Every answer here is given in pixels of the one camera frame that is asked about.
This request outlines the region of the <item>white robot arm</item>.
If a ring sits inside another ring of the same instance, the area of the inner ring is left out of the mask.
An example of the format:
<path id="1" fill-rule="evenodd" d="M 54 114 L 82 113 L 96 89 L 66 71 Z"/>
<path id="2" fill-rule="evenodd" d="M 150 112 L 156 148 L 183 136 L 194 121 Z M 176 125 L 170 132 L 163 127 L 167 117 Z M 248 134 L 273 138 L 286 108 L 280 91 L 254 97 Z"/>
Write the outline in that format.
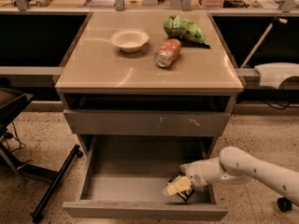
<path id="1" fill-rule="evenodd" d="M 164 188 L 164 196 L 198 190 L 209 184 L 242 184 L 252 178 L 281 195 L 278 208 L 289 211 L 299 205 L 299 173 L 251 156 L 238 147 L 224 148 L 218 157 L 181 164 L 181 175 Z"/>

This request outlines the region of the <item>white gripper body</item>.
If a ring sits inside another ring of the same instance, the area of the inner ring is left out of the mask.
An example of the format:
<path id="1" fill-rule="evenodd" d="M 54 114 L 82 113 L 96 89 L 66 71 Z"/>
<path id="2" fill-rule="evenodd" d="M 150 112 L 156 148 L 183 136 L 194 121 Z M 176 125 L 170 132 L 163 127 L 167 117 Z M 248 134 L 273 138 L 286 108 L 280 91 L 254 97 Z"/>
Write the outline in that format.
<path id="1" fill-rule="evenodd" d="M 202 161 L 184 163 L 179 166 L 179 170 L 190 180 L 193 189 L 199 189 L 207 185 L 207 181 L 202 171 Z"/>

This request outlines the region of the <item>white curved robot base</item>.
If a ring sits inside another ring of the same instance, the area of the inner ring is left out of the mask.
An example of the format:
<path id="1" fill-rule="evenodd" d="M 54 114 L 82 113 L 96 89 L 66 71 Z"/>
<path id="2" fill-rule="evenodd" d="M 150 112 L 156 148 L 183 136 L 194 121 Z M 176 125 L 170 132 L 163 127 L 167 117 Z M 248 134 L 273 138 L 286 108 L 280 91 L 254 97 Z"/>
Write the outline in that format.
<path id="1" fill-rule="evenodd" d="M 259 74 L 261 87 L 278 89 L 279 86 L 291 77 L 299 77 L 298 63 L 265 63 L 254 67 Z"/>

